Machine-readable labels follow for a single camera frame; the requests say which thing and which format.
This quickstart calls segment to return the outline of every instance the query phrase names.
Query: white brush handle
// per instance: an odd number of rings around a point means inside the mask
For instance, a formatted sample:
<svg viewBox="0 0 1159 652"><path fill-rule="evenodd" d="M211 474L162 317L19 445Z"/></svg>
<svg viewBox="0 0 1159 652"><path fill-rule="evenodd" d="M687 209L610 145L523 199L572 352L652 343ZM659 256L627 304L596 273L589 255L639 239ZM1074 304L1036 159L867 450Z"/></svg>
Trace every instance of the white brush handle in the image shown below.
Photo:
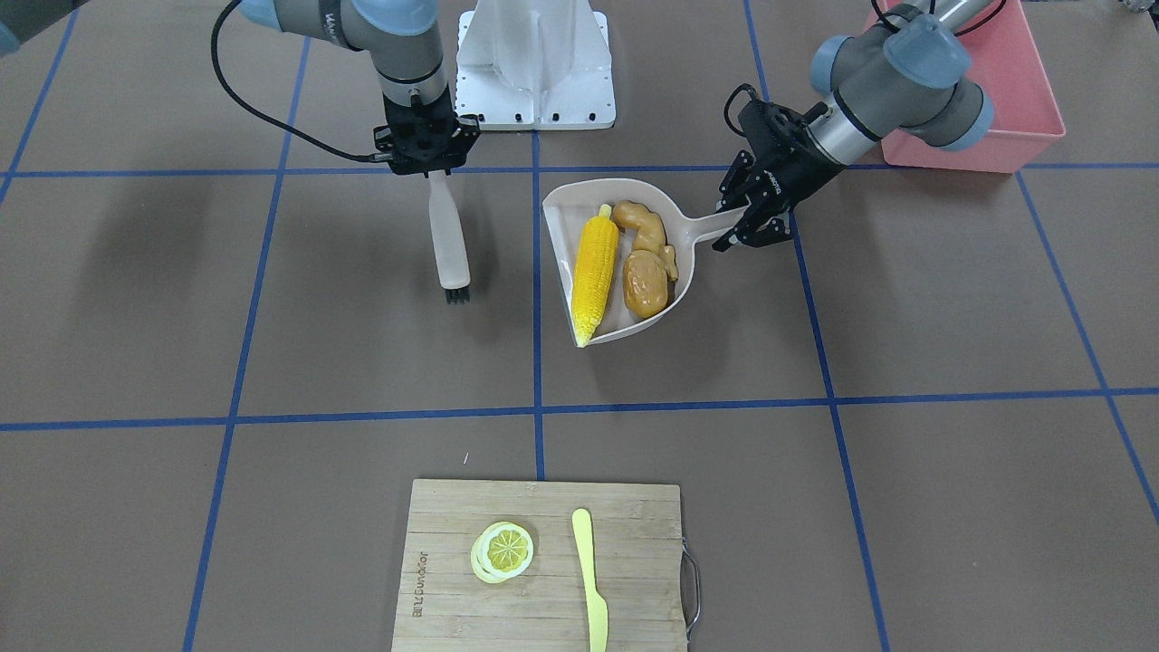
<svg viewBox="0 0 1159 652"><path fill-rule="evenodd" d="M467 244L462 241L459 208L446 184L445 171L432 171L431 181L431 240L435 242L435 265L438 281L444 290L457 290L471 284L467 266Z"/></svg>

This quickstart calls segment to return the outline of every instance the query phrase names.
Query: white dustpan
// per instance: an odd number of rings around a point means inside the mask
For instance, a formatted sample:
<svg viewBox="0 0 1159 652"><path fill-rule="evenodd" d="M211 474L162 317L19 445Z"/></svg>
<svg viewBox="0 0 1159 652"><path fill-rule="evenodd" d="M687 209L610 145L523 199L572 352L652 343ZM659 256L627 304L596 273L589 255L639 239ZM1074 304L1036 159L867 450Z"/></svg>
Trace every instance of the white dustpan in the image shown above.
<svg viewBox="0 0 1159 652"><path fill-rule="evenodd" d="M621 234L607 308L604 313L604 320L596 329L596 336L588 343L588 346L611 343L639 334L671 312L688 291L692 272L695 270L695 243L720 236L731 228L744 213L742 206L707 217L685 217L663 190L635 178L597 178L569 183L552 190L544 198L544 219L547 220L547 232L552 236L552 248L560 269L560 284L563 287L563 303L568 309L568 323L571 323L571 280L583 225L599 212L600 204L615 204L621 199L644 204L661 217L668 233L668 243L676 248L676 265L680 270L680 276L676 280L672 300L664 309L648 318L640 318L633 314L624 305L621 268L632 251L635 230Z"/></svg>

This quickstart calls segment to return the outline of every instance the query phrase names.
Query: yellow knife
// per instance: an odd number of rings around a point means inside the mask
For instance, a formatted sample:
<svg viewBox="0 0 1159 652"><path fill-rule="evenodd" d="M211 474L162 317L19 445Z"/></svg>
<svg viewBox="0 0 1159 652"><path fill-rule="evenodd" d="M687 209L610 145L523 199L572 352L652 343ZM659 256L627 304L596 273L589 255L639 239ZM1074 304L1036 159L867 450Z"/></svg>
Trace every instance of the yellow knife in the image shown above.
<svg viewBox="0 0 1159 652"><path fill-rule="evenodd" d="M591 513L584 508L571 513L571 532L580 552L583 591L588 596L588 640L591 652L607 650L607 602L596 591L596 549L591 537Z"/></svg>

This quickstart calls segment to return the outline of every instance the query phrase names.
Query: blue joint cap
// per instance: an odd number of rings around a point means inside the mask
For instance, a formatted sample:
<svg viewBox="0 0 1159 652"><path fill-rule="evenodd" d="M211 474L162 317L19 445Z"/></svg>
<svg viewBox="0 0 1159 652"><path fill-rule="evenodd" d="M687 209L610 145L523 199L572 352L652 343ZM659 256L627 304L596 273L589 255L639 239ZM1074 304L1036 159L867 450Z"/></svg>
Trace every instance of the blue joint cap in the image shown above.
<svg viewBox="0 0 1159 652"><path fill-rule="evenodd" d="M817 93L825 95L833 89L833 65L837 63L837 52L850 38L853 37L830 36L821 44L821 47L817 47L817 53L812 56L812 63L809 64L809 83Z"/></svg>
<svg viewBox="0 0 1159 652"><path fill-rule="evenodd" d="M20 39L8 29L8 25L0 23L0 57L12 54L20 50Z"/></svg>
<svg viewBox="0 0 1159 652"><path fill-rule="evenodd" d="M436 0L352 0L366 22L395 36L418 36L438 19Z"/></svg>
<svg viewBox="0 0 1159 652"><path fill-rule="evenodd" d="M274 8L274 0L241 0L239 8L250 21L278 31L285 31L282 29L282 22L278 21L278 10Z"/></svg>
<svg viewBox="0 0 1159 652"><path fill-rule="evenodd" d="M948 145L942 145L938 147L939 149L946 149L947 152L958 152L967 147L977 145L986 132L990 131L990 125L994 123L994 103L990 101L990 95L986 91L982 91L982 109L978 111L978 117L975 118L974 124L970 129L965 130L957 140L949 142Z"/></svg>
<svg viewBox="0 0 1159 652"><path fill-rule="evenodd" d="M970 53L930 14L887 38L882 50L897 72L926 88L950 88L970 69Z"/></svg>

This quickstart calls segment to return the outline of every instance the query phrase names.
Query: cutting board handle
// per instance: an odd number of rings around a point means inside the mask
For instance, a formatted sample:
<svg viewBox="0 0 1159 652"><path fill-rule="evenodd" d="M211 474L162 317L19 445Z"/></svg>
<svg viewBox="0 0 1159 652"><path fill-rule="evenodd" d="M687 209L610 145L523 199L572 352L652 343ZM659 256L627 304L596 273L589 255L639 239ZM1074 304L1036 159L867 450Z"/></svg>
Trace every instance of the cutting board handle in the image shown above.
<svg viewBox="0 0 1159 652"><path fill-rule="evenodd" d="M680 558L680 588L684 588L684 562L687 561L687 566L692 569L692 594L697 599L692 615L690 616L687 610L684 611L684 633L688 638L688 643L692 643L692 630L700 622L700 566L697 564L697 558L692 556L692 551L688 550L688 539L681 537L680 541L684 543L684 555Z"/></svg>

